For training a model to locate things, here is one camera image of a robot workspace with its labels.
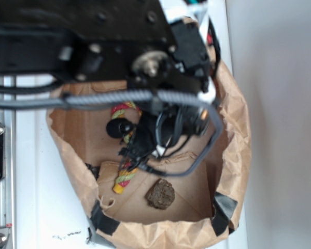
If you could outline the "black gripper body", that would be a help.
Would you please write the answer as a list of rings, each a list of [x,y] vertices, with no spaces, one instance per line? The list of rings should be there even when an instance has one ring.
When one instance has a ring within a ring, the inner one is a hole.
[[[193,135],[209,125],[209,113],[194,106],[170,106],[158,115],[143,112],[134,102],[111,109],[107,134],[126,144],[119,152],[125,166],[140,166],[149,158],[162,159],[181,150]]]

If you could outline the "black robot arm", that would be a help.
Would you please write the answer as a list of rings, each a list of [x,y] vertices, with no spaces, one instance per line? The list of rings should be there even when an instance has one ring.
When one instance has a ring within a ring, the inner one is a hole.
[[[40,87],[4,87],[1,94],[39,94],[65,84],[124,80],[118,93],[53,100],[0,101],[0,108],[101,109],[133,101],[142,110],[134,124],[110,121],[111,137],[133,134],[120,155],[134,167],[157,147],[181,136],[201,136],[212,122],[221,130],[209,92],[217,66],[194,20],[170,21],[159,1],[0,1],[0,76],[49,74]]]

